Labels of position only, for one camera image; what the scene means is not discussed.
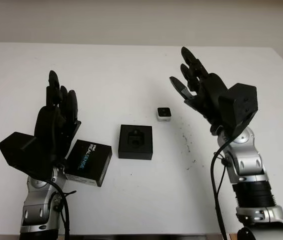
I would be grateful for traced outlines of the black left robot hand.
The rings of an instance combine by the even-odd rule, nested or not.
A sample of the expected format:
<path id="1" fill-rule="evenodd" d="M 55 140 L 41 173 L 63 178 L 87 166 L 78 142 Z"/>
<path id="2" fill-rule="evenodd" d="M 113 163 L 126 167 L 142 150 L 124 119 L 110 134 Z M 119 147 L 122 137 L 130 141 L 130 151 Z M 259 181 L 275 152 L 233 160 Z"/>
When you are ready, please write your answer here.
<path id="1" fill-rule="evenodd" d="M 78 101 L 74 90 L 60 85 L 58 75 L 51 70 L 46 87 L 46 104 L 39 110 L 34 136 L 37 137 L 54 165 L 66 165 L 66 156 L 81 125 Z"/>

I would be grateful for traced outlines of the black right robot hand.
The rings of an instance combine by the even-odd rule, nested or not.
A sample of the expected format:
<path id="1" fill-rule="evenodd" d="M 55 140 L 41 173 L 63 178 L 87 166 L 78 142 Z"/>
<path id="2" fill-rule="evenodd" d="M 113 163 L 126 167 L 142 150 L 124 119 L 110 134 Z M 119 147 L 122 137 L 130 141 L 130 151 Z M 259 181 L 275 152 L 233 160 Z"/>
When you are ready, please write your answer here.
<path id="1" fill-rule="evenodd" d="M 189 49 L 182 47 L 181 55 L 186 64 L 181 64 L 180 70 L 187 85 L 174 76 L 169 78 L 170 82 L 184 98 L 184 103 L 199 112 L 210 123 L 211 134 L 217 136 L 223 129 L 218 98 L 226 92 L 227 87 L 217 74 L 208 73 Z"/>

